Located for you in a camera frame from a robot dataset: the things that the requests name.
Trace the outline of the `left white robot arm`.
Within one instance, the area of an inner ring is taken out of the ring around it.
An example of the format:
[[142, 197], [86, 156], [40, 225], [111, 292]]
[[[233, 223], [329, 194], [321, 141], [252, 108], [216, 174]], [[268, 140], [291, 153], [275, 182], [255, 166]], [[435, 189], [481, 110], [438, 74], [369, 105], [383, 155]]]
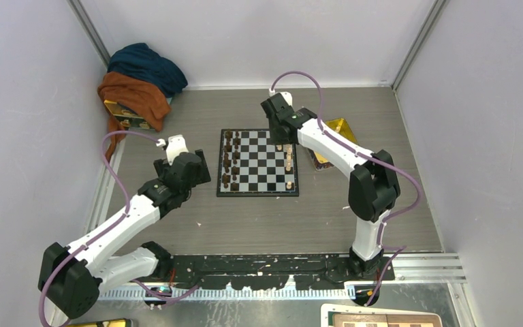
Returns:
[[180, 208], [191, 190], [211, 180], [204, 152], [181, 152], [154, 162], [158, 177], [139, 188], [128, 204], [98, 228], [67, 246], [51, 244], [44, 252], [38, 289], [69, 319], [83, 316], [97, 299], [124, 283], [151, 277], [167, 279], [171, 254], [150, 241], [127, 255], [117, 250], [145, 228]]

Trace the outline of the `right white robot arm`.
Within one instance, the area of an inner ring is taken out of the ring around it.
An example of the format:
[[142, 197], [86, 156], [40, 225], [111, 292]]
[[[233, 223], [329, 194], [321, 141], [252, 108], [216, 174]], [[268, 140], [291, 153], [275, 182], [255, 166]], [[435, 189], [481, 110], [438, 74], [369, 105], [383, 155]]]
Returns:
[[307, 108], [294, 110], [288, 92], [271, 92], [261, 103], [268, 119], [270, 141], [299, 144], [319, 153], [349, 181], [348, 204], [357, 217], [348, 265], [355, 277], [369, 279], [377, 271], [383, 250], [379, 244], [382, 220], [400, 195], [392, 156], [374, 153], [342, 137]]

